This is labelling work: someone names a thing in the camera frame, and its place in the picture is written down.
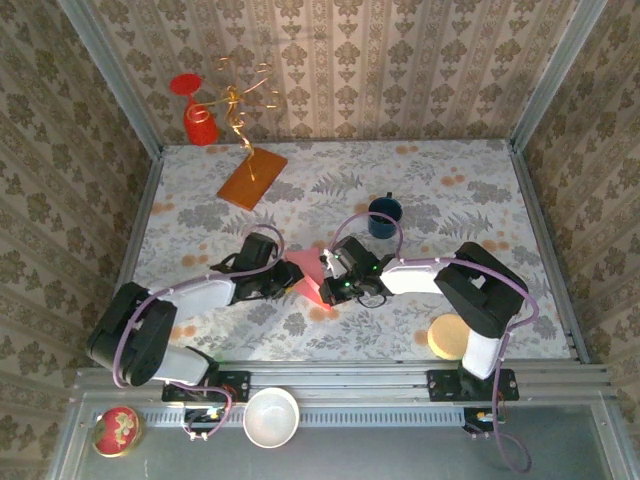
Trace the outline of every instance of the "wooden disc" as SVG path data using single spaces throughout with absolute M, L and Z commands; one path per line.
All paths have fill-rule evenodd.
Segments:
M 436 318 L 427 335 L 433 353 L 445 360 L 460 360 L 467 350 L 469 327 L 460 315 L 448 313 Z

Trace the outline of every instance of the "dark blue cup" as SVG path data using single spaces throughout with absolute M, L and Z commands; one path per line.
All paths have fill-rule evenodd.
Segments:
M 371 202 L 369 211 L 389 215 L 396 222 L 399 222 L 402 218 L 402 207 L 396 199 L 391 198 L 391 192 L 387 193 L 386 197 L 376 198 Z M 386 218 L 370 215 L 369 233 L 375 238 L 391 238 L 396 233 L 396 226 Z

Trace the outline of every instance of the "red plastic cup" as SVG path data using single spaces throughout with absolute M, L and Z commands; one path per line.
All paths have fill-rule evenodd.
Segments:
M 178 75 L 169 84 L 169 88 L 176 95 L 186 96 L 187 107 L 184 110 L 184 129 L 189 141 L 198 146 L 206 146 L 218 140 L 218 127 L 209 109 L 199 105 L 193 94 L 202 85 L 202 79 L 195 73 Z

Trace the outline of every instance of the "orange wooden block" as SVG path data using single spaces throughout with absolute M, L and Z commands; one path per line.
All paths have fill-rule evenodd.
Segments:
M 218 197 L 251 211 L 286 164 L 286 158 L 256 148 L 251 160 L 245 158 L 218 190 Z

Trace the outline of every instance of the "patterned wallpaper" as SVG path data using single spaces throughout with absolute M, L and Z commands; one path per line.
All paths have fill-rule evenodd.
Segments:
M 608 3 L 526 153 L 582 332 L 640 450 L 640 2 Z
M 0 2 L 0 477 L 41 478 L 149 160 L 54 1 Z
M 576 0 L 92 0 L 165 144 L 185 143 L 183 71 L 226 85 L 262 61 L 287 109 L 248 115 L 256 140 L 506 138 Z M 214 92 L 201 92 L 200 100 Z M 223 106 L 217 107 L 220 118 Z M 229 131 L 223 141 L 236 141 Z

